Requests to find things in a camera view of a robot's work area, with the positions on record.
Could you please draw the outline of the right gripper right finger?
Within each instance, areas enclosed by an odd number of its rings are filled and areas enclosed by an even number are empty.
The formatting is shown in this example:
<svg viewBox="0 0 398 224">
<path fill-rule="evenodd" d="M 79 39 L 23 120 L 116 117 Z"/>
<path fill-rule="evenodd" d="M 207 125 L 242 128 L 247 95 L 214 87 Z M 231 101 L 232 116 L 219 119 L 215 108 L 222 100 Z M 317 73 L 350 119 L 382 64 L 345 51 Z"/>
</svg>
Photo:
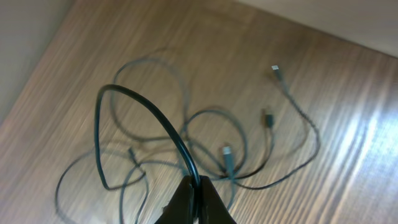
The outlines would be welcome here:
<svg viewBox="0 0 398 224">
<path fill-rule="evenodd" d="M 236 224 L 218 195 L 211 180 L 200 176 L 201 186 L 198 199 L 199 224 Z"/>
</svg>

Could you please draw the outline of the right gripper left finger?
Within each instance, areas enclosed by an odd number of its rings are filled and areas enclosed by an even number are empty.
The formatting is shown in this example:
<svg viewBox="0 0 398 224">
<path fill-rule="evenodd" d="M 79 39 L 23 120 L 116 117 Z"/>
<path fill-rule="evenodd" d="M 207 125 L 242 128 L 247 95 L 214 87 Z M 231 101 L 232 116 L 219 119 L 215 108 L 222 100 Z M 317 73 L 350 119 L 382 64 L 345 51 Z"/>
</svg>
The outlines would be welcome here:
<svg viewBox="0 0 398 224">
<path fill-rule="evenodd" d="M 193 203 L 194 188 L 192 186 L 192 178 L 185 176 L 155 224 L 192 224 Z"/>
</svg>

